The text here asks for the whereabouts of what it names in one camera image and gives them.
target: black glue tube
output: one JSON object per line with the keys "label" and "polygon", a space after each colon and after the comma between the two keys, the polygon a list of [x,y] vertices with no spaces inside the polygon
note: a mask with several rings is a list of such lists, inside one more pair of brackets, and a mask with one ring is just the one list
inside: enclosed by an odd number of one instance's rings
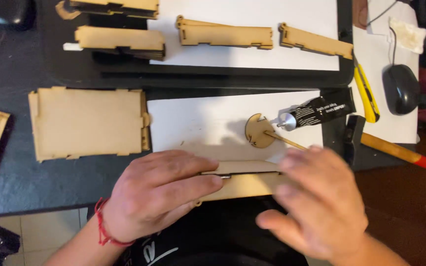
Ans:
{"label": "black glue tube", "polygon": [[356,112],[351,90],[342,89],[334,93],[313,98],[310,101],[292,106],[287,112],[281,113],[278,127],[287,131],[306,125],[329,122]]}

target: yellow box cutter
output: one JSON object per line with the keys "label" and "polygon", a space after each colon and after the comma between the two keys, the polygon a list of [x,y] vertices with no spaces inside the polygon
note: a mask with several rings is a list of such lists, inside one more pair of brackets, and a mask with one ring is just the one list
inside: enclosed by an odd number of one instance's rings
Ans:
{"label": "yellow box cutter", "polygon": [[364,116],[369,123],[376,123],[381,116],[377,108],[376,100],[374,99],[373,91],[367,81],[366,75],[361,65],[358,63],[356,56],[353,57],[355,63],[355,80],[358,84],[359,94],[363,100]]}

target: black mouse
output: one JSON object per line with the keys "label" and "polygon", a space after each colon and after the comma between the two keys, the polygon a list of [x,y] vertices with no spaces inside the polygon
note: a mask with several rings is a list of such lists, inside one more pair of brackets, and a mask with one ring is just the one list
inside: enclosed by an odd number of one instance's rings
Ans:
{"label": "black mouse", "polygon": [[406,115],[418,105],[420,84],[406,65],[392,65],[382,74],[387,107],[394,115]]}

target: black t-shirt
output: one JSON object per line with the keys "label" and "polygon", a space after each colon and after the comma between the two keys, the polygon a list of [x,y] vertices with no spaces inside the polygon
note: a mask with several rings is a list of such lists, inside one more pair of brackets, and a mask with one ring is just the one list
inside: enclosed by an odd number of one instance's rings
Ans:
{"label": "black t-shirt", "polygon": [[283,209],[270,196],[204,202],[162,232],[138,239],[115,266],[308,266],[305,257],[256,225]]}

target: black desk surface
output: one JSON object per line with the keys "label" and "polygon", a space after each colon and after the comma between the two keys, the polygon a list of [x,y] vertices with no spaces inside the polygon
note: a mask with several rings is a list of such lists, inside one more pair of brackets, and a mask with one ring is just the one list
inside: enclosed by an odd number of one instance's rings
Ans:
{"label": "black desk surface", "polygon": [[[78,160],[36,162],[27,94],[59,85],[47,74],[37,29],[12,32],[0,27],[0,111],[11,118],[0,143],[0,216],[79,208],[110,195],[117,178],[139,156],[112,155]],[[260,93],[257,90],[148,91],[149,99]],[[344,120],[324,125],[324,142],[333,146],[343,135]],[[359,159],[366,168],[399,164],[367,150]]]}

